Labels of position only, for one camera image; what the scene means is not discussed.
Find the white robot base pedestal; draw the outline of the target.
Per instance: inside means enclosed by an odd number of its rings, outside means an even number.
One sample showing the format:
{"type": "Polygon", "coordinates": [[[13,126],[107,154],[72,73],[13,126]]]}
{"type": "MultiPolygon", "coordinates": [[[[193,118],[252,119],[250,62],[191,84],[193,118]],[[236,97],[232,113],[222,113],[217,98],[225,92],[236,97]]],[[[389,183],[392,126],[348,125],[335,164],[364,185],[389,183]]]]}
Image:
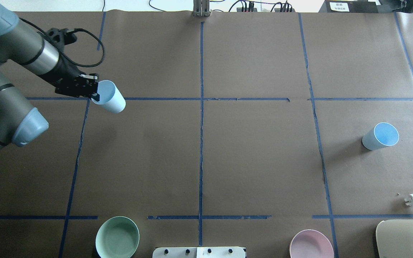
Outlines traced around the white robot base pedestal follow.
{"type": "Polygon", "coordinates": [[[153,258],[246,258],[246,249],[225,247],[166,247],[156,248],[153,258]]]}

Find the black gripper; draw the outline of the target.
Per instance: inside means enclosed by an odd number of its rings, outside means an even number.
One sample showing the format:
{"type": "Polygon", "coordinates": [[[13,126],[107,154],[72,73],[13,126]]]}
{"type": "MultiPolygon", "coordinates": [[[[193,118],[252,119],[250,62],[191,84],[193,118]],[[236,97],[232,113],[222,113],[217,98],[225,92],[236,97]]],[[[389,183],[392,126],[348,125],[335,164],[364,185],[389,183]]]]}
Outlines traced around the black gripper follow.
{"type": "Polygon", "coordinates": [[[100,101],[98,90],[98,74],[79,75],[72,81],[63,80],[55,87],[55,93],[70,97],[86,97],[94,102],[100,101]]]}

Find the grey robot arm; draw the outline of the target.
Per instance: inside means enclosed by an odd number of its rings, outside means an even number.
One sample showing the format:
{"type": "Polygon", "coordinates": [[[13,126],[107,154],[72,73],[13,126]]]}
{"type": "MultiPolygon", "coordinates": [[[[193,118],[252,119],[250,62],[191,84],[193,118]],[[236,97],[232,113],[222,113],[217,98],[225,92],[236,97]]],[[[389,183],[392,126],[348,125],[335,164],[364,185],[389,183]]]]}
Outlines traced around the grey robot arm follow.
{"type": "Polygon", "coordinates": [[[24,147],[47,131],[49,124],[38,108],[13,85],[2,69],[14,63],[54,87],[55,93],[100,101],[99,75],[87,74],[64,47],[77,41],[85,29],[51,28],[44,31],[0,3],[0,150],[13,144],[24,147]]]}

